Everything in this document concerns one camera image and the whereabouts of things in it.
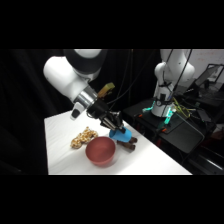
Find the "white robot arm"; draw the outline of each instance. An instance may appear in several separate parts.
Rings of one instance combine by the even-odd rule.
[[[101,125],[125,132],[120,112],[111,112],[88,85],[96,79],[107,55],[102,49],[64,49],[65,57],[52,57],[44,66],[46,79],[74,104],[71,119],[85,110]]]
[[[167,116],[167,112],[170,108],[167,105],[172,104],[172,102],[170,102],[170,98],[172,97],[174,86],[177,84],[177,81],[180,78],[187,62],[184,50],[174,49],[168,63],[166,63],[170,51],[171,49],[161,49],[161,57],[163,62],[157,65],[155,69],[155,75],[158,79],[158,83],[154,95],[156,102],[152,109],[152,113],[158,117]],[[188,62],[180,82],[186,82],[193,78],[194,73],[195,68]]]

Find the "red bowl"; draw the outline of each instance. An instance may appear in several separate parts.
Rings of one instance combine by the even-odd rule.
[[[86,147],[87,158],[95,165],[102,166],[112,161],[116,150],[113,140],[107,137],[98,137]]]

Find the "snack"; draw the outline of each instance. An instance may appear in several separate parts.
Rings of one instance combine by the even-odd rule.
[[[71,147],[74,149],[79,149],[82,144],[88,144],[91,142],[92,138],[97,138],[98,133],[96,131],[91,131],[89,127],[85,129],[83,133],[80,133],[75,139],[72,140]]]

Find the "blue object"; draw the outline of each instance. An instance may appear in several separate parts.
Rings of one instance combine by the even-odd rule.
[[[116,131],[111,130],[110,135],[109,135],[110,138],[112,138],[114,140],[118,140],[120,142],[129,142],[131,140],[132,133],[127,128],[125,128],[125,129],[126,129],[126,132],[124,134],[119,130],[116,130]]]

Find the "black background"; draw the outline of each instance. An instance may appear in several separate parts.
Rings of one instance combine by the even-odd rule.
[[[128,51],[109,50],[99,77],[90,84],[98,92],[105,84],[113,82],[116,89],[108,102],[118,94]],[[152,51],[133,51],[121,93],[138,75]],[[63,49],[0,50],[0,160],[27,174],[48,174],[44,119],[73,107],[43,75],[43,67],[52,56],[64,56]],[[153,96],[154,69],[160,62],[160,52],[156,50],[131,92],[120,99],[113,110],[123,110]]]

